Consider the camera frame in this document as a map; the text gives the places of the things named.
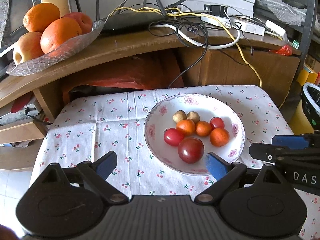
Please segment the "large dark red tomato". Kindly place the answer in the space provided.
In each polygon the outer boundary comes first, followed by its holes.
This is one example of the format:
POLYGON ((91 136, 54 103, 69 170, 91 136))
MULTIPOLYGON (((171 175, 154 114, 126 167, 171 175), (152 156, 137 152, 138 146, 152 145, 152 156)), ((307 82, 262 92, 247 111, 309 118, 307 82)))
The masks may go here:
POLYGON ((200 139, 188 137, 178 145, 178 155, 185 163, 193 164, 198 162, 204 154, 204 144, 200 139))

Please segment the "tan longan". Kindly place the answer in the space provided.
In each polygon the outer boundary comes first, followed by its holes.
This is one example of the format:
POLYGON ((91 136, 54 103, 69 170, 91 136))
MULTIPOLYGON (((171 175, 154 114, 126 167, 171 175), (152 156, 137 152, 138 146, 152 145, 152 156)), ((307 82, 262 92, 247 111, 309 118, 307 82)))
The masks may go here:
POLYGON ((186 113, 183 110, 176 111, 172 116, 172 119, 176 124, 179 123, 180 121, 185 120, 186 118, 187 118, 186 113))
POLYGON ((186 119, 187 120, 192 120, 194 122, 194 124, 196 124, 196 123, 198 123, 200 121, 200 115, 195 111, 190 111, 186 115, 186 119))

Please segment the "yellow bin with black bag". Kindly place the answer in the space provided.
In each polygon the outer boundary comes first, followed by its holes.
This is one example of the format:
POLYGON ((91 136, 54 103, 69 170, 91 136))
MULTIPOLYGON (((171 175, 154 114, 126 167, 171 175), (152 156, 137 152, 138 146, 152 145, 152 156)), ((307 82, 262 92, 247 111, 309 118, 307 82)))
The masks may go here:
POLYGON ((319 132, 319 86, 309 82, 303 85, 289 126, 295 135, 319 132))

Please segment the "white cherry print tablecloth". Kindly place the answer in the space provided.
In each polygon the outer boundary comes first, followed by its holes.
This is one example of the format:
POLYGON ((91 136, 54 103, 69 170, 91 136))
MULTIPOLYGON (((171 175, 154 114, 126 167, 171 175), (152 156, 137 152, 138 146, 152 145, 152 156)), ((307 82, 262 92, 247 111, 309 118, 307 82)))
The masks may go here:
POLYGON ((244 149, 237 160, 248 167, 262 166, 249 156, 252 143, 269 144, 275 135, 292 135, 277 106, 258 86, 211 85, 80 98, 65 106, 54 121, 40 147, 32 180, 50 163, 75 167, 114 151, 118 162, 108 182, 122 193, 143 194, 150 200, 159 195, 192 200, 215 182, 214 177, 172 170, 153 155, 144 135, 146 117, 158 102, 191 93, 211 96, 235 111, 245 129, 244 149))

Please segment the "white floral plate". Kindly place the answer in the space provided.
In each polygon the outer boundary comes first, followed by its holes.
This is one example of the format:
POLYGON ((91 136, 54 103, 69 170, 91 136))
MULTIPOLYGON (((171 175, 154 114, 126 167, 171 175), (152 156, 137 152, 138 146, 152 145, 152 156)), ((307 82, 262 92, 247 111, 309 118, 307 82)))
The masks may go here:
POLYGON ((148 113, 144 124, 146 144, 153 155, 164 165, 176 172, 192 176, 204 176, 209 172, 206 169, 203 156, 194 164, 187 164, 178 156, 177 147, 170 146, 164 141, 166 129, 175 128, 173 115, 182 110, 185 113, 195 111, 201 121, 209 122, 211 118, 221 118, 225 129, 230 135, 228 144, 215 147, 210 143, 209 137, 200 139, 204 144, 204 154, 213 152, 228 163, 236 161, 245 145, 245 129, 238 115, 224 102, 202 94, 177 94, 158 102, 148 113))

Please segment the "red plastic bag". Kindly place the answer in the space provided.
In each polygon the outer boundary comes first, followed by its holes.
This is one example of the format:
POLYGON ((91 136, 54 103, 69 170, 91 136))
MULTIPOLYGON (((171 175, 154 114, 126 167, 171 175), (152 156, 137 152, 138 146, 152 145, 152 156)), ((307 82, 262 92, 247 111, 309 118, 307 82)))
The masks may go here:
POLYGON ((289 44, 284 45, 278 50, 274 50, 274 49, 269 50, 269 52, 283 55, 283 56, 291 56, 293 54, 292 47, 289 44))

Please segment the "curved wooden desk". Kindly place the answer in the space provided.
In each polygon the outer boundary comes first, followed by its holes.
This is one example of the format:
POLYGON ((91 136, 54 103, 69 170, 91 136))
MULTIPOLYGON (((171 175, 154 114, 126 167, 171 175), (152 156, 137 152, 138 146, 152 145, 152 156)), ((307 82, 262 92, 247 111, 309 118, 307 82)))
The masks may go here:
POLYGON ((240 46, 244 47, 246 41, 254 48, 253 53, 247 50, 240 53, 238 49, 229 48, 225 54, 217 50, 208 50, 204 54, 200 49, 185 47, 173 36, 157 37, 148 31, 98 38, 81 52, 37 74, 5 78, 1 81, 1 106, 65 76, 154 51, 161 55, 171 53, 182 69, 202 57, 197 65, 183 74, 186 86, 262 85, 262 89, 280 106, 299 68, 299 51, 293 50, 291 56, 269 52, 270 48, 283 46, 283 42, 271 37, 246 35, 240 40, 240 46))

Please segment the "white adapter box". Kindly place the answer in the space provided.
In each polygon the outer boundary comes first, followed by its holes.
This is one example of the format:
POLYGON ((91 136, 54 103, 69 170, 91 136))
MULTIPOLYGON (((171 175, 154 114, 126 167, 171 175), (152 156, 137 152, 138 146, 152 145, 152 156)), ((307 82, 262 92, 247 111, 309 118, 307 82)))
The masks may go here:
POLYGON ((267 31, 269 31, 269 32, 271 32, 273 34, 276 34, 278 37, 281 37, 281 39, 283 41, 287 42, 287 33, 286 33, 286 30, 284 28, 282 28, 281 26, 273 23, 270 20, 267 20, 265 22, 265 27, 266 27, 267 31))

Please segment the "glass fruit tray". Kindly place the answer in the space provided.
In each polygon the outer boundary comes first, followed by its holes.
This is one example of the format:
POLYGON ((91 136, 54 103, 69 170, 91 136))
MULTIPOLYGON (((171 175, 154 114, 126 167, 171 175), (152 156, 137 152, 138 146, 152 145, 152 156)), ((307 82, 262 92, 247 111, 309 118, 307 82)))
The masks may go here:
POLYGON ((88 47, 99 36, 104 24, 105 22, 102 20, 96 21, 93 23, 90 33, 73 37, 61 44, 56 50, 18 65, 10 64, 7 68, 7 74, 12 76, 36 74, 70 58, 88 47))

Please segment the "red cloth under desk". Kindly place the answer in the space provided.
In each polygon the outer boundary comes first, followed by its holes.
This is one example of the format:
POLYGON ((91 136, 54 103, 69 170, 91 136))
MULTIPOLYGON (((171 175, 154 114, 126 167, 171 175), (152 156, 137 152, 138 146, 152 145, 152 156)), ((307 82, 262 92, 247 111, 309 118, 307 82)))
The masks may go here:
POLYGON ((152 90, 183 87, 180 68, 170 50, 138 54, 99 64, 71 74, 62 80, 62 98, 71 99, 72 89, 79 86, 152 90))

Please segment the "white power strip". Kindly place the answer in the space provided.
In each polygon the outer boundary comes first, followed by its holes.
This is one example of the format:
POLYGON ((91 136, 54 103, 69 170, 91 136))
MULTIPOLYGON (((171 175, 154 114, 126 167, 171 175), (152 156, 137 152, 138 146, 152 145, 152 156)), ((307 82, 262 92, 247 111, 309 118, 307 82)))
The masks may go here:
POLYGON ((244 33, 250 33, 260 36, 265 35, 265 27, 259 26, 255 23, 248 22, 246 20, 238 20, 232 17, 228 19, 219 16, 215 16, 215 18, 213 18, 212 15, 207 14, 201 14, 201 20, 217 27, 222 27, 224 25, 227 29, 240 28, 244 33))

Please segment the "yellow red apple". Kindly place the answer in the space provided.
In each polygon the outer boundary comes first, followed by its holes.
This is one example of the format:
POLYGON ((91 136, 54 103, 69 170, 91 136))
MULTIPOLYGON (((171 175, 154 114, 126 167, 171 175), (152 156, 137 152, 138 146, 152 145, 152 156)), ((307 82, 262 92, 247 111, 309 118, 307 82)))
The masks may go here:
POLYGON ((29 32, 22 35, 16 42, 13 60, 16 65, 38 58, 44 54, 40 46, 42 33, 29 32))

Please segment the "large orange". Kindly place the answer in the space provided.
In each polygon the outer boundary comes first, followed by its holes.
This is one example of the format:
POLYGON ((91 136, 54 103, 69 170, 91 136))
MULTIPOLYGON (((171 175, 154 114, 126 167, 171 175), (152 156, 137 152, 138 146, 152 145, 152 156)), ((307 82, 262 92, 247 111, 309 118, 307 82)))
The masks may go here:
POLYGON ((43 32, 48 25, 60 18, 59 8, 52 3, 40 3, 30 8, 23 18, 29 32, 43 32))
POLYGON ((44 30, 41 36, 40 46, 42 51, 47 54, 69 39, 79 35, 82 35, 82 30, 76 20, 63 17, 52 22, 44 30))

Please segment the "red apple behind oranges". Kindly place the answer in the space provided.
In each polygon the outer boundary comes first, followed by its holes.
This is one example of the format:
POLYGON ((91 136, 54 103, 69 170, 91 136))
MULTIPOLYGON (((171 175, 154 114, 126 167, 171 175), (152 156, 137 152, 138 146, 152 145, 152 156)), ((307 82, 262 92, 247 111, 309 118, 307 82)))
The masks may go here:
POLYGON ((62 18, 64 18, 64 17, 72 18, 72 19, 76 20, 76 22, 79 24, 83 34, 87 34, 92 31, 93 21, 91 20, 91 18, 88 15, 86 15, 82 12, 70 12, 68 14, 63 15, 62 18))

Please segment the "large orange back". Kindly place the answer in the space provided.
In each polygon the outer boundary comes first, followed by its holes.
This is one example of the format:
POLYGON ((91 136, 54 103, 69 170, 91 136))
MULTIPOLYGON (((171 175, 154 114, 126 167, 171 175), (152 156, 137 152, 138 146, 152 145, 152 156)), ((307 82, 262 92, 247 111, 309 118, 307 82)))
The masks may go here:
POLYGON ((29 32, 43 32, 48 25, 60 18, 59 8, 52 3, 40 3, 30 8, 23 18, 29 32))

